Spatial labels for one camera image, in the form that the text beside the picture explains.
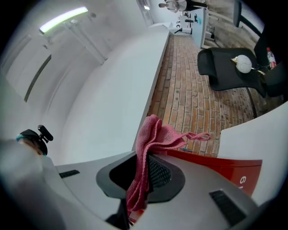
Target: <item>white wall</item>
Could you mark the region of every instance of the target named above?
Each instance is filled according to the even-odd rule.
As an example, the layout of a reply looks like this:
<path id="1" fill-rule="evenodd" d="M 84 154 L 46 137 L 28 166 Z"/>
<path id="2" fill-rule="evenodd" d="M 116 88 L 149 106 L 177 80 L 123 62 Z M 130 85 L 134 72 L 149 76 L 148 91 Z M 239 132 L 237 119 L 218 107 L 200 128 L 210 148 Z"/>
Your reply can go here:
<path id="1" fill-rule="evenodd" d="M 45 22 L 81 6 L 88 8 L 88 14 L 94 12 L 97 15 L 91 20 L 88 14 L 76 17 L 80 27 L 92 38 L 92 43 L 80 41 L 62 24 L 46 36 L 39 34 L 39 27 Z M 41 1 L 23 20 L 10 40 L 7 52 L 1 57 L 0 138 L 15 138 L 21 131 L 36 130 L 37 125 L 43 124 L 54 136 L 47 145 L 48 155 L 58 162 L 62 131 L 70 109 L 89 75 L 100 66 L 93 46 L 108 55 L 123 41 L 145 30 L 145 21 L 134 0 Z M 51 51 L 52 58 L 39 75 L 28 101 L 24 102 L 5 77 L 10 64 L 23 49 L 19 41 L 27 35 L 39 38 Z"/>
<path id="2" fill-rule="evenodd" d="M 63 131 L 56 164 L 130 151 L 157 81 L 169 31 L 163 26 L 131 37 L 111 53 L 80 91 Z"/>
<path id="3" fill-rule="evenodd" d="M 252 195 L 258 205 L 277 195 L 287 175 L 287 115 L 288 102 L 254 120 L 221 132 L 218 158 L 263 160 Z"/>
<path id="4" fill-rule="evenodd" d="M 173 13 L 167 8 L 160 8 L 159 3 L 164 3 L 164 0 L 151 0 L 150 4 L 150 13 L 154 23 L 160 22 L 176 22 L 179 21 L 178 17 L 181 15 L 181 12 Z"/>

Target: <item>person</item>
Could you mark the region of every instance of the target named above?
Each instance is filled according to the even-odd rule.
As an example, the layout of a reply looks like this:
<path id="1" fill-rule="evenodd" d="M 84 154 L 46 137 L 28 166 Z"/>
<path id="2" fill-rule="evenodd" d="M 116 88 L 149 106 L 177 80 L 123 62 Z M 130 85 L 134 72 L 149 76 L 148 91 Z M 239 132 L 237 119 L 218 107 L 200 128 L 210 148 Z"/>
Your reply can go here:
<path id="1" fill-rule="evenodd" d="M 27 146 L 37 155 L 47 155 L 46 144 L 39 138 L 38 134 L 31 129 L 27 129 L 17 135 L 16 141 L 19 144 Z"/>
<path id="2" fill-rule="evenodd" d="M 194 22 L 201 24 L 201 19 L 198 18 L 197 14 L 194 15 Z"/>
<path id="3" fill-rule="evenodd" d="M 167 7 L 168 10 L 177 13 L 178 11 L 192 11 L 199 8 L 206 8 L 206 3 L 194 2 L 192 0 L 166 0 L 166 3 L 160 3 L 160 8 Z"/>

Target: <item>fluorescent light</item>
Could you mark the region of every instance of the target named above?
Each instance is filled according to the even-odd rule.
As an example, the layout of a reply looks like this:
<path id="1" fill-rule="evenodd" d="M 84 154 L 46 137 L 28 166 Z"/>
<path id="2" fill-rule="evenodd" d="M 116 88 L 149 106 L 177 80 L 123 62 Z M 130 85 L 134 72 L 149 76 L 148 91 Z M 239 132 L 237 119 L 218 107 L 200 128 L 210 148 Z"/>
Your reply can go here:
<path id="1" fill-rule="evenodd" d="M 83 6 L 83 7 L 68 11 L 66 13 L 63 13 L 63 14 L 51 19 L 49 22 L 46 22 L 44 25 L 42 25 L 40 27 L 40 32 L 44 34 L 48 30 L 53 28 L 54 26 L 58 25 L 59 23 L 65 21 L 65 20 L 67 20 L 69 18 L 72 18 L 72 17 L 74 17 L 76 15 L 79 15 L 81 13 L 85 13 L 87 11 L 88 11 L 88 9 L 85 6 Z"/>

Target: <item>pink cloth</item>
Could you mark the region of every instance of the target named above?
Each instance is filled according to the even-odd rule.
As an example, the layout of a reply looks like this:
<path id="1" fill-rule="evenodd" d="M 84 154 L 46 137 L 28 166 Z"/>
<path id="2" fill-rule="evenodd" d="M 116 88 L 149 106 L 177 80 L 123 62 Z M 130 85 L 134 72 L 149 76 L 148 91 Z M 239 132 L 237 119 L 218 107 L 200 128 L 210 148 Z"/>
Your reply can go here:
<path id="1" fill-rule="evenodd" d="M 149 193 L 147 153 L 167 153 L 186 144 L 183 137 L 190 140 L 208 141 L 208 133 L 177 133 L 170 125 L 162 126 L 162 120 L 156 115 L 146 117 L 136 140 L 136 175 L 127 191 L 127 210 L 138 211 L 145 208 Z"/>

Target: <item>black grille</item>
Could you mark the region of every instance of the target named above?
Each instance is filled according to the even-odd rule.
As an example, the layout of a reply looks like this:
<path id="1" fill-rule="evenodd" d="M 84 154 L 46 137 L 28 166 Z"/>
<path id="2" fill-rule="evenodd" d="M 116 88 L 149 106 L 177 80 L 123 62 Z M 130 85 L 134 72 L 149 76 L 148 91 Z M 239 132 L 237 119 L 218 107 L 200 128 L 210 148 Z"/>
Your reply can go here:
<path id="1" fill-rule="evenodd" d="M 171 180 L 170 170 L 152 157 L 148 158 L 148 171 L 150 191 L 162 187 Z"/>
<path id="2" fill-rule="evenodd" d="M 231 226 L 234 226 L 245 219 L 245 214 L 222 190 L 209 194 Z"/>
<path id="3" fill-rule="evenodd" d="M 66 177 L 70 177 L 79 173 L 80 172 L 78 170 L 71 170 L 71 171 L 59 173 L 59 175 L 61 178 L 66 178 Z"/>

